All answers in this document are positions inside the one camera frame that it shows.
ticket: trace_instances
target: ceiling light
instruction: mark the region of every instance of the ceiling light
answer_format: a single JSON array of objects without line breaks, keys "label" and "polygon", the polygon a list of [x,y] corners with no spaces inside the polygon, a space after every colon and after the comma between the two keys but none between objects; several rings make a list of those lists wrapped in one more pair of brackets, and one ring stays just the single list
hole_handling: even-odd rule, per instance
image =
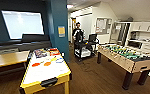
[{"label": "ceiling light", "polygon": [[67,8],[69,9],[69,8],[72,8],[73,7],[73,5],[67,5]]}]

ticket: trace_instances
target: wall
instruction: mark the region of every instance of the wall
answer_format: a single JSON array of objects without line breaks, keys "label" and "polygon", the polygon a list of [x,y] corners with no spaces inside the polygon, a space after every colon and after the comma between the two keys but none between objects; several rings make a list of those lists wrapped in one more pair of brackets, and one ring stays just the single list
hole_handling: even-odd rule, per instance
[{"label": "wall", "polygon": [[72,40],[72,19],[70,17],[70,13],[68,13],[68,40]]},{"label": "wall", "polygon": [[[47,18],[49,35],[52,47],[57,47],[59,51],[65,53],[64,59],[69,61],[69,43],[68,43],[68,12],[67,0],[47,0]],[[65,27],[65,37],[59,37],[58,26]]]},{"label": "wall", "polygon": [[[97,3],[92,5],[92,25],[91,25],[91,33],[95,33],[96,30],[96,20],[97,18],[111,18],[112,23],[117,20],[116,15],[112,11],[111,7],[108,3]],[[109,43],[110,33],[104,35],[98,35],[97,38],[100,40],[100,43]]]},{"label": "wall", "polygon": [[40,0],[32,0],[31,2],[29,0],[0,0],[0,41],[10,40],[1,10],[40,12],[44,33],[48,34],[45,2]]},{"label": "wall", "polygon": [[91,24],[92,24],[92,14],[85,15],[85,16],[78,16],[76,17],[76,22],[80,22],[80,28],[84,30],[85,39],[88,40],[89,35],[91,34]]},{"label": "wall", "polygon": [[88,40],[89,34],[91,34],[92,24],[92,7],[81,9],[70,14],[71,18],[76,18],[76,22],[80,22],[80,28],[84,30],[85,39]]}]

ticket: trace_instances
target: refrigerator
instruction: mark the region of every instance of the refrigerator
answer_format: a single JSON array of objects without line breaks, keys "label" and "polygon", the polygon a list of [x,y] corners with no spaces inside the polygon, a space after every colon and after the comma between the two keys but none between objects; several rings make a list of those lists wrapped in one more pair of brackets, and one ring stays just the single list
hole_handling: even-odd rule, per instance
[{"label": "refrigerator", "polygon": [[111,32],[110,43],[115,43],[124,46],[129,31],[129,27],[130,27],[129,22],[114,23]]}]

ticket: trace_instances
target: blue wall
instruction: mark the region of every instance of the blue wall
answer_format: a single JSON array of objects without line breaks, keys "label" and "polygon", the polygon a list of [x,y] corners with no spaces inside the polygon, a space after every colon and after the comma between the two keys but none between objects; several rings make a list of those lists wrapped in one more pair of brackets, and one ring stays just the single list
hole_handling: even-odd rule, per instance
[{"label": "blue wall", "polygon": [[[69,61],[69,43],[68,43],[68,12],[67,0],[47,0],[47,14],[49,35],[52,46],[57,47],[60,52],[64,52],[64,59]],[[59,37],[58,26],[65,27],[65,37]]]}]

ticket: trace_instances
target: ceiling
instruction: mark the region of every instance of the ceiling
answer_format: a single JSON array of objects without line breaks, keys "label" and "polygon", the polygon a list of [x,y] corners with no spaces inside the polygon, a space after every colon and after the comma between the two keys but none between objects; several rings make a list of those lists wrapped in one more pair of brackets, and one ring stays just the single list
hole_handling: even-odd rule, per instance
[{"label": "ceiling", "polygon": [[133,17],[134,21],[150,20],[150,0],[67,0],[74,5],[69,12],[89,7],[98,2],[109,3],[118,19]]},{"label": "ceiling", "polygon": [[69,12],[73,12],[82,8],[89,7],[98,2],[110,2],[112,0],[67,0],[67,4],[74,5],[73,8],[68,9]]}]

